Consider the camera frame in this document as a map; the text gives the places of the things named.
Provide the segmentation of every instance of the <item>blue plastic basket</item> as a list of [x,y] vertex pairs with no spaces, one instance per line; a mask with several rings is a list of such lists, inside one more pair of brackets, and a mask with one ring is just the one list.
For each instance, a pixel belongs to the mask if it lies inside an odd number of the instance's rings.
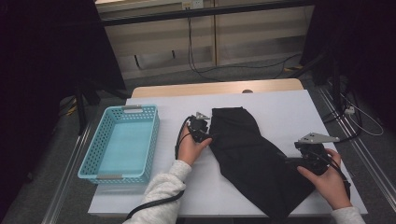
[[107,108],[78,177],[93,184],[148,183],[159,126],[156,105]]

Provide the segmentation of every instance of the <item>gray sleeve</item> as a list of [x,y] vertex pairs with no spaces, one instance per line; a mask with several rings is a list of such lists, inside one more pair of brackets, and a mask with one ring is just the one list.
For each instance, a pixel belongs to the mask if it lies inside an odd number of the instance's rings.
[[[184,161],[174,161],[167,174],[156,175],[148,184],[143,203],[170,198],[177,195],[186,185],[183,181],[190,173],[191,167]],[[124,224],[131,223],[176,223],[180,200],[146,208],[135,213]]]
[[332,217],[337,224],[361,224],[365,223],[361,217],[361,211],[357,207],[346,207],[332,211]]

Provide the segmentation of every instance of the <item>power cord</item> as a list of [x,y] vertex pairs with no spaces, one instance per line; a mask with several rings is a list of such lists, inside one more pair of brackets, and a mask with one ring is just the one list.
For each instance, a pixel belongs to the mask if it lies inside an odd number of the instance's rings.
[[[175,146],[175,157],[176,157],[176,159],[177,159],[178,149],[179,149],[179,146],[180,146],[181,141],[183,141],[183,139],[184,139],[186,136],[188,136],[188,135],[190,134],[190,133],[187,133],[186,135],[184,135],[184,136],[180,139],[181,133],[183,132],[183,128],[184,128],[184,126],[186,125],[187,120],[189,120],[190,118],[191,118],[191,117],[187,117],[187,118],[184,120],[183,124],[181,125],[180,131],[179,131],[179,133],[178,133],[177,143],[176,143],[176,146]],[[181,196],[183,196],[183,194],[184,194],[184,190],[182,190],[181,192],[179,192],[177,195],[172,196],[172,197],[169,197],[169,198],[160,199],[160,200],[156,200],[156,201],[153,201],[153,202],[141,204],[141,205],[137,206],[134,210],[132,210],[132,211],[128,214],[128,216],[125,218],[125,220],[130,219],[136,212],[138,212],[138,211],[140,211],[140,210],[143,210],[143,209],[146,209],[146,208],[150,208],[150,207],[154,207],[154,206],[158,206],[158,205],[165,204],[165,203],[174,202],[174,201],[180,199]]]
[[294,57],[302,55],[301,53],[294,54],[294,55],[289,56],[288,58],[282,60],[281,62],[274,63],[274,64],[269,64],[269,65],[263,65],[263,66],[227,65],[227,66],[218,66],[218,67],[209,68],[209,69],[206,69],[206,70],[199,71],[195,67],[194,57],[193,57],[193,53],[192,53],[191,18],[188,18],[188,24],[189,24],[189,66],[190,66],[191,71],[197,73],[200,77],[203,77],[203,78],[206,78],[206,79],[222,82],[222,80],[219,80],[219,79],[216,79],[216,78],[212,78],[212,77],[205,77],[205,76],[202,75],[203,73],[207,73],[207,72],[210,72],[210,71],[213,71],[213,70],[217,70],[217,69],[222,69],[222,68],[252,68],[252,69],[257,68],[257,69],[260,69],[260,68],[268,68],[268,67],[273,67],[273,66],[277,66],[277,65],[282,64],[282,69],[281,69],[280,73],[273,77],[273,79],[275,79],[275,78],[279,77],[283,73],[283,69],[285,68],[285,63],[288,60],[290,60],[290,59],[292,59]]
[[324,159],[323,157],[321,157],[318,153],[315,153],[313,151],[307,151],[308,153],[311,153],[312,155],[318,157],[319,159],[321,159],[322,161],[325,161],[327,164],[329,164],[335,171],[337,171],[337,173],[341,176],[341,179],[344,182],[344,187],[346,189],[346,195],[348,197],[348,199],[350,200],[350,183],[349,181],[347,181],[347,177],[344,175],[344,173],[341,171],[341,167],[340,165],[337,164],[337,162],[335,162],[332,158],[331,161],[332,162],[328,162],[326,159]]
[[[355,92],[354,91],[351,91],[351,92],[352,92],[352,97],[353,97],[353,99],[354,99],[354,101],[355,101],[355,103],[357,105],[358,104],[358,100],[356,98]],[[359,125],[362,127],[363,126],[363,122],[362,122],[362,119],[361,119],[361,112],[358,110],[358,113],[355,113],[355,116],[356,116],[356,118],[358,120]],[[349,141],[351,139],[354,139],[354,138],[358,137],[360,134],[361,134],[361,129],[358,129],[355,133],[353,133],[349,137],[341,139],[339,142],[336,142],[335,144]]]
[[380,135],[382,135],[382,134],[384,133],[384,129],[382,128],[382,126],[381,126],[375,119],[373,119],[370,115],[368,115],[366,112],[364,112],[363,110],[361,110],[357,105],[352,104],[344,95],[341,95],[341,96],[342,96],[346,101],[349,102],[350,106],[353,106],[354,109],[357,109],[359,113],[361,112],[361,113],[362,113],[363,115],[365,115],[367,118],[369,118],[370,120],[372,120],[372,121],[380,128],[381,131],[380,131],[380,133],[370,133],[369,131],[365,130],[365,129],[362,127],[361,123],[356,122],[356,121],[352,118],[351,114],[349,113],[348,115],[349,115],[350,120],[351,120],[356,126],[358,126],[362,131],[364,131],[364,132],[366,132],[366,133],[368,133],[368,134],[370,134],[370,135],[373,135],[373,136],[380,136]]

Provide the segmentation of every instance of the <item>sweater cuff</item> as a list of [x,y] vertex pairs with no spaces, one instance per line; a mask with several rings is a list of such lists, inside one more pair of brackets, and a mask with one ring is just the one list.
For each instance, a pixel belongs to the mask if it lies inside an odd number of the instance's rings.
[[364,223],[361,219],[361,211],[357,207],[346,207],[334,210],[332,211],[332,217],[334,217],[336,223],[349,223],[345,222],[345,220],[358,220],[360,222],[356,223]]
[[179,180],[184,181],[191,172],[191,167],[184,161],[174,161],[169,174],[175,175]]

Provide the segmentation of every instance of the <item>person's left hand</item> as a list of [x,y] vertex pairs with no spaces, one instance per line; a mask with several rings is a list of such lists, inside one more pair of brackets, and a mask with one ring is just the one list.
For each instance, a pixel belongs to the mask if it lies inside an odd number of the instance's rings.
[[181,143],[178,149],[177,159],[186,162],[189,166],[194,164],[194,162],[201,155],[202,150],[204,150],[204,148],[206,148],[212,142],[212,138],[208,138],[202,143],[195,143],[189,132],[189,129],[187,128],[187,124],[183,128],[180,140]]

